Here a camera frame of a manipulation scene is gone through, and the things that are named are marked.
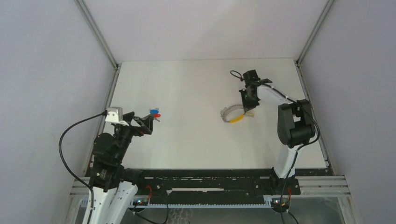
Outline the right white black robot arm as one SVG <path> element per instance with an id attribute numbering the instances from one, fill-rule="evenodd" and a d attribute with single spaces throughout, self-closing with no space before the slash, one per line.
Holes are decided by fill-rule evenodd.
<path id="1" fill-rule="evenodd" d="M 259 106 L 261 101 L 277 106 L 277 135 L 283 149 L 271 170 L 270 189 L 275 194 L 282 194 L 295 176 L 299 151 L 312 144 L 312 138 L 319 136 L 311 104 L 306 99 L 294 100 L 282 93 L 271 80 L 259 78 L 256 70 L 248 70 L 237 77 L 244 83 L 240 94 L 245 113 Z"/>

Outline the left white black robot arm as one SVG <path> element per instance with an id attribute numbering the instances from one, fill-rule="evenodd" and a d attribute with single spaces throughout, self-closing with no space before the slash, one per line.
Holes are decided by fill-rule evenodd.
<path id="1" fill-rule="evenodd" d="M 151 135 L 156 114 L 137 117 L 124 114 L 121 107 L 109 107 L 101 113 L 114 133 L 101 133 L 94 140 L 94 156 L 88 182 L 88 207 L 84 224 L 119 224 L 135 195 L 145 191 L 141 171 L 124 168 L 123 158 L 133 137 Z"/>

